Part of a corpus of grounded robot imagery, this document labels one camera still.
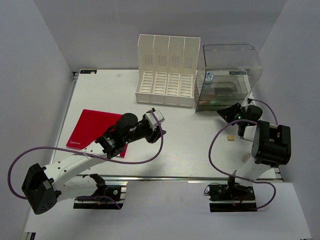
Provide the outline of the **yellow eraser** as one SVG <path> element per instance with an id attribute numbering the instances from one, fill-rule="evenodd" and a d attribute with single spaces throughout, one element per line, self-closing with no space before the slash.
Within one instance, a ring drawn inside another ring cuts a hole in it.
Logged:
<path id="1" fill-rule="evenodd" d="M 228 140 L 228 141 L 234 141 L 234 140 L 235 140 L 235 137 L 232 136 L 232 135 L 228 135 L 228 136 L 227 136 L 227 140 Z"/>

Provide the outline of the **red notebook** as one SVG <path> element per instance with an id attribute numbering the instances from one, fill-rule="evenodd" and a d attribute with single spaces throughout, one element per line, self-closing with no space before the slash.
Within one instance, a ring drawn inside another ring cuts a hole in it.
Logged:
<path id="1" fill-rule="evenodd" d="M 84 109 L 66 143 L 67 148 L 82 150 L 115 125 L 121 114 Z"/>

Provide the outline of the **blue lidded jar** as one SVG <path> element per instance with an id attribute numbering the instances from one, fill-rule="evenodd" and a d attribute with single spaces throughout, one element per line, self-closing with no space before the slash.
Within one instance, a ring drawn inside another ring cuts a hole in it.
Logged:
<path id="1" fill-rule="evenodd" d="M 214 75 L 210 71 L 207 71 L 204 76 L 203 89 L 204 90 L 209 89 L 213 83 L 213 80 L 214 80 Z"/>

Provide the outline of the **clear acrylic storage box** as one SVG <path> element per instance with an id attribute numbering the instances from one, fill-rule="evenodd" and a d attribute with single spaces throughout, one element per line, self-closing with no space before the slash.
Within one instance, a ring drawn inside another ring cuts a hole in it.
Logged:
<path id="1" fill-rule="evenodd" d="M 203 89 L 206 72 L 214 76 L 209 89 Z M 263 66 L 253 44 L 206 43 L 202 46 L 194 84 L 196 112 L 218 111 L 243 104 L 261 78 Z M 199 105 L 200 101 L 217 101 Z"/>

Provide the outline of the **white eraser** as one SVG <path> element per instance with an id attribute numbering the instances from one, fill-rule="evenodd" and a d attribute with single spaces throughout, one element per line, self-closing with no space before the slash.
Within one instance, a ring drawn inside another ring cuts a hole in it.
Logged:
<path id="1" fill-rule="evenodd" d="M 250 157 L 251 157 L 251 153 L 248 152 L 242 157 L 242 161 L 246 163 L 250 159 Z"/>

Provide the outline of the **orange correction tape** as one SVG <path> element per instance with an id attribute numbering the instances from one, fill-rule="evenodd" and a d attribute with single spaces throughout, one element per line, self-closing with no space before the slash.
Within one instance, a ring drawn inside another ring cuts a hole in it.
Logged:
<path id="1" fill-rule="evenodd" d="M 211 102 L 210 102 L 210 101 L 200 101 L 200 102 L 199 102 L 199 105 L 200 105 L 200 106 L 210 106 L 210 105 L 211 105 Z"/>

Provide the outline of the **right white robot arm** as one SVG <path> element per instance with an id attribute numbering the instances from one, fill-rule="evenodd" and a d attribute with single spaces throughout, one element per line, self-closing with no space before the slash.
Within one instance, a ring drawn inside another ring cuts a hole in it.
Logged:
<path id="1" fill-rule="evenodd" d="M 252 143 L 249 159 L 232 173 L 234 182 L 225 188 L 226 195 L 236 200 L 266 171 L 286 165 L 292 153 L 291 128 L 273 125 L 261 120 L 263 110 L 255 105 L 248 107 L 236 103 L 220 109 L 217 114 L 229 125 L 237 125 L 238 136 Z"/>

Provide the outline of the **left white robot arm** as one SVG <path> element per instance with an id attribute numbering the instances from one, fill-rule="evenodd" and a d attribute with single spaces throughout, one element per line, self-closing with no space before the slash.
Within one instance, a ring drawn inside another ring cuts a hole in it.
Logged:
<path id="1" fill-rule="evenodd" d="M 67 199 L 79 201 L 111 202 L 117 208 L 121 187 L 106 184 L 97 173 L 80 174 L 93 166 L 115 162 L 130 143 L 145 139 L 153 144 L 163 140 L 165 130 L 161 124 L 165 118 L 154 108 L 147 111 L 141 120 L 133 113 L 125 113 L 106 132 L 81 151 L 54 164 L 32 165 L 22 184 L 22 191 L 36 215 L 52 209 L 55 204 Z"/>

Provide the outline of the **white file organizer rack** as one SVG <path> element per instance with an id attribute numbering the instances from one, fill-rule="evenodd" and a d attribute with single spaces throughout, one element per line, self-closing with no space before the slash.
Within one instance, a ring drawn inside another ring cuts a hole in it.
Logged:
<path id="1" fill-rule="evenodd" d="M 140 34 L 137 103 L 191 108 L 201 39 Z"/>

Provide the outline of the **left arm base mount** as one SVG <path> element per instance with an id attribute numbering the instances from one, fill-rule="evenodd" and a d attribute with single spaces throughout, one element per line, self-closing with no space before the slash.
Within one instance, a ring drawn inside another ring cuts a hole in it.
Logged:
<path id="1" fill-rule="evenodd" d="M 95 190 L 89 195 L 75 198 L 74 209 L 86 210 L 120 210 L 124 205 L 126 185 L 124 183 L 107 183 L 98 174 L 82 176 L 93 180 Z"/>

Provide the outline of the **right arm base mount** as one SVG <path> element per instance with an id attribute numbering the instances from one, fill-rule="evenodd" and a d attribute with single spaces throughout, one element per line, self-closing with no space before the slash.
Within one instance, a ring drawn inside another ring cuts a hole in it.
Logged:
<path id="1" fill-rule="evenodd" d="M 209 197 L 211 213 L 256 212 L 257 204 L 252 186 L 240 186 L 234 177 L 227 184 L 217 182 L 208 184 L 203 194 Z"/>

